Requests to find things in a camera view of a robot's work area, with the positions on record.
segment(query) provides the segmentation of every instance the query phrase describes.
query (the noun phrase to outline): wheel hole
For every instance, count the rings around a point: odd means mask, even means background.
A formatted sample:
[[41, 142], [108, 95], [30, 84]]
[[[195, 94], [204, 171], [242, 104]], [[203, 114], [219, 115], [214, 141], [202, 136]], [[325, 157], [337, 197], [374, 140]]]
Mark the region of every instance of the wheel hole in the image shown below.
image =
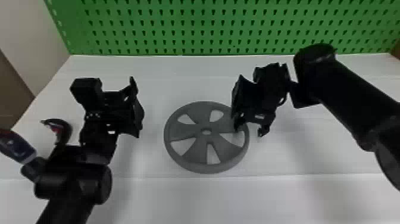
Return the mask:
[[218, 158], [217, 152], [211, 144], [207, 145], [207, 164], [219, 164], [221, 163]]
[[210, 114], [210, 122], [216, 122], [217, 120], [220, 120], [224, 116], [224, 113], [219, 110], [213, 110]]
[[211, 130], [203, 129], [203, 130], [201, 130], [201, 133], [203, 133], [203, 135], [210, 135], [211, 134]]
[[238, 133], [221, 133], [220, 134], [225, 140], [230, 143], [242, 147], [245, 145], [245, 132], [240, 131]]
[[175, 150], [178, 155], [183, 155], [185, 152], [189, 150], [189, 148], [193, 145], [196, 138], [188, 138], [181, 141], [171, 142], [172, 148]]
[[196, 124], [187, 114], [180, 116], [178, 118], [178, 122], [184, 123], [187, 125], [195, 125]]

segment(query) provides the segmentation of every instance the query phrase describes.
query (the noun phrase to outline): white table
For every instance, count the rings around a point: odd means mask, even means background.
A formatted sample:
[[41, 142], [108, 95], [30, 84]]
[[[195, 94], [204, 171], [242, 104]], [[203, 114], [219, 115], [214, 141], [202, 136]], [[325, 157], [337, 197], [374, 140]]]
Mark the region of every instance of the white table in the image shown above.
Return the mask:
[[[388, 54], [341, 55], [339, 61], [400, 100], [400, 61]], [[96, 206], [88, 223], [399, 223], [400, 192], [382, 175], [374, 155], [362, 151], [321, 105], [278, 108], [271, 132], [251, 139], [244, 159], [216, 175], [178, 166], [167, 154], [163, 129], [187, 103], [230, 104], [239, 74], [255, 66], [288, 63], [292, 56], [89, 57], [71, 56], [32, 102], [14, 130], [41, 156], [54, 135], [39, 123], [58, 117], [74, 127], [77, 144], [84, 110], [69, 87], [77, 77], [100, 77], [103, 90], [119, 90], [134, 76], [145, 109], [140, 138], [121, 135], [110, 168], [110, 199]], [[35, 223], [46, 201], [20, 166], [0, 157], [0, 223]]]

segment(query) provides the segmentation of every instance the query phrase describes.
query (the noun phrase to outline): wheel spoke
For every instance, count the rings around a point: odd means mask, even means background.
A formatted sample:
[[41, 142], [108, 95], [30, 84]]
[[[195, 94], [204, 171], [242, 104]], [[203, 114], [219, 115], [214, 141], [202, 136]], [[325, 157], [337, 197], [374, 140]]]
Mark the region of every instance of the wheel spoke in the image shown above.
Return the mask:
[[170, 126], [170, 141], [180, 141], [188, 138], [193, 138], [198, 130], [198, 125], [187, 125], [176, 121]]
[[207, 140], [204, 137], [196, 138], [182, 157], [189, 162], [207, 164]]
[[233, 121], [227, 113], [224, 113], [219, 120], [211, 122], [210, 126], [217, 133], [235, 133]]
[[187, 111], [187, 115], [192, 119], [196, 124], [204, 124], [210, 122], [211, 111], [213, 110], [211, 105], [204, 104], [201, 108], [194, 107], [190, 108]]
[[230, 143], [221, 135], [216, 135], [212, 140], [211, 145], [214, 147], [221, 163], [230, 160], [231, 158], [235, 158], [242, 151], [242, 147]]

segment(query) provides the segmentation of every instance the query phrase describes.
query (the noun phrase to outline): gray wheel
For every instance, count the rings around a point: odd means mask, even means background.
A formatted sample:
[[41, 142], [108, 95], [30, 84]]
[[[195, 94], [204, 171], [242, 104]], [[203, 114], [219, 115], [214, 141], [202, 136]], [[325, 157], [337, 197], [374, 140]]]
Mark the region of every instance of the gray wheel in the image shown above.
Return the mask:
[[[210, 121], [213, 110], [223, 113], [219, 120]], [[186, 124], [178, 119], [187, 115], [194, 124]], [[230, 108], [217, 102], [193, 102], [176, 110], [168, 119], [164, 128], [164, 143], [169, 155], [183, 168], [196, 173], [218, 173], [232, 168], [241, 161], [249, 145], [247, 125], [239, 128], [244, 132], [244, 144], [240, 147], [223, 138], [222, 133], [235, 133]], [[195, 138], [194, 143], [182, 155], [178, 154], [171, 143]], [[219, 163], [209, 164], [207, 147], [212, 145]]]

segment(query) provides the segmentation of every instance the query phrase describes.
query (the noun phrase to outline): green pegboard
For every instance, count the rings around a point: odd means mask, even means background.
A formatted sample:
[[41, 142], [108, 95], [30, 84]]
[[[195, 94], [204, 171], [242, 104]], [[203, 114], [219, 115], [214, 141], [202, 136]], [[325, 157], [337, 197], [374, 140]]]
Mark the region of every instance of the green pegboard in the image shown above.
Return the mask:
[[45, 0], [71, 54], [388, 52], [400, 0]]

